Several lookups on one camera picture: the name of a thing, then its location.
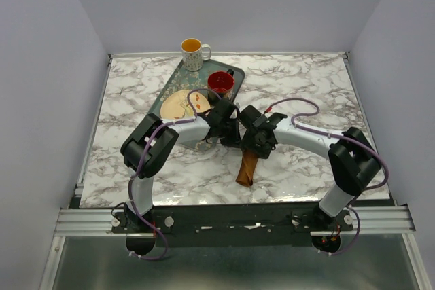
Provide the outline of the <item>brown cloth napkin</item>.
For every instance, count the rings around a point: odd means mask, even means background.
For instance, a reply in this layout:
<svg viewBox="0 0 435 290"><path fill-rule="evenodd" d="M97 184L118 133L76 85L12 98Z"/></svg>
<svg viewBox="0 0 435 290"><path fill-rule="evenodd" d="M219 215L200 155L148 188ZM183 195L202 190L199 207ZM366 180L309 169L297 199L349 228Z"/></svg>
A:
<svg viewBox="0 0 435 290"><path fill-rule="evenodd" d="M258 156L249 150L244 150L241 166L236 182L243 187L251 187L254 183L254 172L258 163Z"/></svg>

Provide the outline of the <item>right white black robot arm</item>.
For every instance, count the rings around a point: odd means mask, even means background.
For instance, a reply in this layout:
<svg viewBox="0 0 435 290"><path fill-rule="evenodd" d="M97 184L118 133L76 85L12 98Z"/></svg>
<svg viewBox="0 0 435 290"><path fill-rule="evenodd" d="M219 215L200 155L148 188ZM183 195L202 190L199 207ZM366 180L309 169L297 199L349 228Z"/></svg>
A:
<svg viewBox="0 0 435 290"><path fill-rule="evenodd" d="M246 128L241 149L267 159L278 144L291 145L317 154L330 163L334 185L319 201L313 223L321 230L336 224L338 215L366 190L381 170L381 160L361 130L351 127L344 132L328 132L282 113L265 116L249 105L239 114Z"/></svg>

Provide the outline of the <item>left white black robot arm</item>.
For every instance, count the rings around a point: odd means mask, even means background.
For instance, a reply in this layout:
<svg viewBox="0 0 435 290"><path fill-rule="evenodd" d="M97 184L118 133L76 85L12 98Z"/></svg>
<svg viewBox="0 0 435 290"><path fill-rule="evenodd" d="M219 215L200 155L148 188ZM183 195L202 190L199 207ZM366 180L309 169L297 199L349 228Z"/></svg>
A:
<svg viewBox="0 0 435 290"><path fill-rule="evenodd" d="M174 146L189 141L217 138L240 143L240 109L233 102L220 99L217 105L192 117L161 119L147 114L121 146L124 164L133 174L128 181L125 214L127 224L136 232L156 227L149 212L153 209L154 176L165 165Z"/></svg>

